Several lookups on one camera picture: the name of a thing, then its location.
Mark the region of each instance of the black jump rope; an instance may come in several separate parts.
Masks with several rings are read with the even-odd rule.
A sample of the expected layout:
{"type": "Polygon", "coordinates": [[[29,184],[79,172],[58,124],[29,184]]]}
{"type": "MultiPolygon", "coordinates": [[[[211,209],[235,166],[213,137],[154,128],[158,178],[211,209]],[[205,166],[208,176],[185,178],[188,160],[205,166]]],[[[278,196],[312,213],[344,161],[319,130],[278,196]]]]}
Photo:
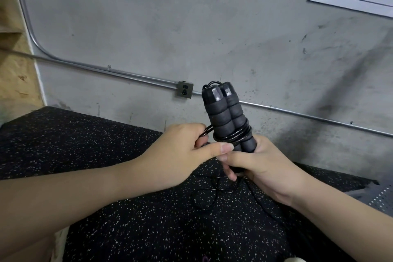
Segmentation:
{"type": "MultiPolygon", "coordinates": [[[[200,135],[203,137],[214,130],[213,138],[217,142],[232,143],[234,151],[243,151],[253,153],[257,147],[257,142],[252,135],[252,128],[248,123],[248,119],[243,114],[243,109],[239,103],[239,98],[230,82],[221,83],[219,81],[212,81],[202,88],[202,99],[205,105],[207,114],[211,125],[209,125],[200,135]]],[[[243,172],[243,168],[230,167],[235,173],[243,172]]],[[[307,248],[308,254],[312,257],[312,261],[321,261],[321,256],[318,255],[315,249],[311,246],[310,240],[302,233],[302,229],[298,227],[289,227],[286,220],[290,217],[289,210],[283,205],[272,200],[281,210],[283,217],[276,217],[270,213],[258,200],[253,188],[252,182],[245,176],[238,176],[235,182],[229,186],[221,187],[221,180],[226,176],[208,176],[193,174],[195,177],[204,177],[211,180],[213,188],[204,188],[195,190],[191,194],[191,201],[197,210],[209,212],[213,209],[219,194],[233,194],[236,193],[244,182],[251,192],[256,203],[262,208],[264,213],[271,219],[278,222],[286,230],[287,235],[292,236],[295,247],[294,251],[304,251],[307,248]],[[208,205],[201,205],[198,203],[198,198],[202,196],[204,191],[212,190],[215,192],[213,201],[208,205]]]]}

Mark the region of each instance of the person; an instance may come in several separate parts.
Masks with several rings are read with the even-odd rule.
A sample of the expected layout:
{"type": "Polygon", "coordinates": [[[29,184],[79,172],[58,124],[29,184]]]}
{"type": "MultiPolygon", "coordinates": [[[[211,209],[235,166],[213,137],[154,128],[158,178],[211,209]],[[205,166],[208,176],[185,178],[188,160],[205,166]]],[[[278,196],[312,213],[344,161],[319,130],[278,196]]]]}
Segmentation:
{"type": "Polygon", "coordinates": [[[274,200],[293,207],[358,262],[393,261],[393,218],[318,181],[266,137],[253,154],[228,143],[206,144],[203,124],[171,125],[145,153],[118,165],[0,181],[0,259],[20,251],[112,202],[173,187],[217,157],[274,200]]]}

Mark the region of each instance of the gray concrete wall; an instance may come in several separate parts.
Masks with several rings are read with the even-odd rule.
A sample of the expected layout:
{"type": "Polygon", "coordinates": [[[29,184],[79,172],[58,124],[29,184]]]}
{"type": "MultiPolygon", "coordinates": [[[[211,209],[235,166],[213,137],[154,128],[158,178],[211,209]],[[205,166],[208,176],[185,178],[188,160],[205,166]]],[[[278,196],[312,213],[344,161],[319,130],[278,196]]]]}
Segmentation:
{"type": "MultiPolygon", "coordinates": [[[[307,0],[27,0],[44,47],[64,58],[202,85],[393,132],[393,22],[307,0]]],[[[202,100],[39,64],[48,105],[162,131],[209,123],[202,100]]],[[[290,159],[378,178],[393,140],[244,108],[290,159]]]]}

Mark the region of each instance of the curved metal pipe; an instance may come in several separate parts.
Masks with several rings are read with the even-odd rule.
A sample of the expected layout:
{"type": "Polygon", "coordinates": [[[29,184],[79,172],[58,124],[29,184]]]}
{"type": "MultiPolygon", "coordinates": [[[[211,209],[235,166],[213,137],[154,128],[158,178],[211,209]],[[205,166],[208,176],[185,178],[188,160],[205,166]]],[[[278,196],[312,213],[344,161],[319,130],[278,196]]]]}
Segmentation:
{"type": "MultiPolygon", "coordinates": [[[[26,54],[26,53],[12,51],[12,50],[6,50],[3,48],[0,48],[0,51],[12,53],[12,54],[15,54],[18,56],[23,56],[23,57],[30,57],[30,58],[37,59],[37,60],[53,62],[53,63],[65,65],[65,66],[76,67],[76,68],[84,69],[87,71],[98,72],[101,74],[115,76],[118,78],[132,80],[132,81],[136,81],[136,82],[140,82],[140,83],[145,83],[145,84],[149,84],[149,85],[153,85],[153,86],[157,86],[157,87],[161,87],[161,88],[176,90],[177,81],[166,80],[166,79],[161,79],[161,78],[152,77],[152,76],[146,76],[146,75],[141,75],[141,74],[136,74],[136,73],[131,73],[131,72],[120,71],[120,70],[112,69],[112,67],[110,65],[108,65],[107,67],[100,67],[97,65],[87,64],[87,63],[78,62],[78,61],[64,60],[56,55],[53,55],[52,53],[47,51],[38,42],[38,40],[34,34],[32,22],[30,21],[30,16],[27,11],[26,0],[19,0],[19,2],[20,2],[23,16],[25,18],[27,32],[28,32],[33,44],[38,48],[38,50],[40,50],[43,54],[45,54],[49,58],[44,58],[41,56],[26,54]]],[[[201,96],[202,93],[199,91],[193,91],[193,95],[201,96]]],[[[307,118],[307,119],[311,119],[311,120],[315,120],[315,121],[321,121],[321,122],[324,122],[327,124],[339,125],[339,126],[351,128],[354,130],[364,131],[367,133],[373,133],[376,135],[382,135],[385,137],[393,138],[393,133],[386,133],[383,131],[373,130],[370,128],[364,128],[362,126],[357,126],[357,125],[353,125],[350,123],[344,123],[344,122],[334,121],[334,120],[325,119],[325,118],[321,118],[321,117],[317,117],[317,116],[302,114],[302,113],[298,113],[295,111],[280,109],[280,108],[273,107],[273,106],[265,106],[265,105],[255,104],[255,103],[244,102],[244,101],[240,101],[240,103],[243,105],[251,106],[251,107],[281,112],[284,114],[289,114],[289,115],[293,115],[293,116],[297,116],[297,117],[307,118]]]]}

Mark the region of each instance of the speckled floor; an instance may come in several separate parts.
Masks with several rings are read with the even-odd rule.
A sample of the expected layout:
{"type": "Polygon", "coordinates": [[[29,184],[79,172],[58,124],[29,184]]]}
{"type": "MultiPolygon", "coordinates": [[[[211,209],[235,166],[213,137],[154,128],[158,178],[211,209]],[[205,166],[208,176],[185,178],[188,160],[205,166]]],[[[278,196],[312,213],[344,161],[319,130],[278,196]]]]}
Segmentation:
{"type": "MultiPolygon", "coordinates": [[[[139,156],[160,134],[45,107],[1,128],[0,179],[121,163],[139,156]]],[[[370,182],[301,167],[345,192],[370,182]]],[[[204,256],[211,262],[283,261],[295,255],[351,261],[308,220],[252,183],[259,204],[243,181],[234,193],[218,192],[210,207],[215,191],[200,189],[214,187],[219,175],[219,162],[211,160],[179,186],[102,208],[70,227],[63,261],[202,261],[204,256]]],[[[221,181],[220,186],[229,184],[221,181]]]]}

